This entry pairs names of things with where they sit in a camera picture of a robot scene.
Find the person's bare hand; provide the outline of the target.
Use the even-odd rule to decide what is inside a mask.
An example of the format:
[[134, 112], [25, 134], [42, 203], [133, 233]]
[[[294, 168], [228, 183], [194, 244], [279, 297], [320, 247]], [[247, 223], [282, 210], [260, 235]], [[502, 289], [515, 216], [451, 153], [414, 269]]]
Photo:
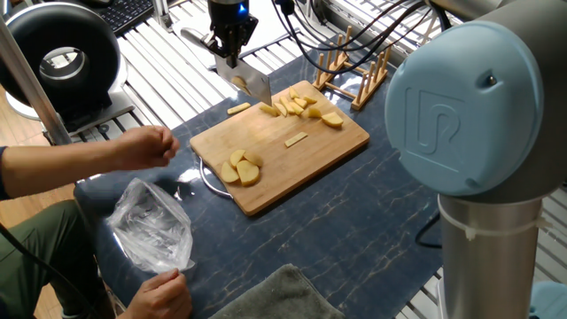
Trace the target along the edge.
[[115, 170], [166, 167], [180, 148], [171, 130], [161, 126], [129, 129], [113, 144]]
[[191, 312], [186, 276], [174, 268], [143, 282], [118, 319], [188, 319]]

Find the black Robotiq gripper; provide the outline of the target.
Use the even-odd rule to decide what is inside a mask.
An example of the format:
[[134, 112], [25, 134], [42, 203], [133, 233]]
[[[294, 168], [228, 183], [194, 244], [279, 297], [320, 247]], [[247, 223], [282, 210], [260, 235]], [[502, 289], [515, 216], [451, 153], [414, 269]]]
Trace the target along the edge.
[[211, 29], [200, 42], [229, 67], [237, 65], [237, 57], [247, 45], [259, 21], [250, 13], [248, 0], [208, 0]]

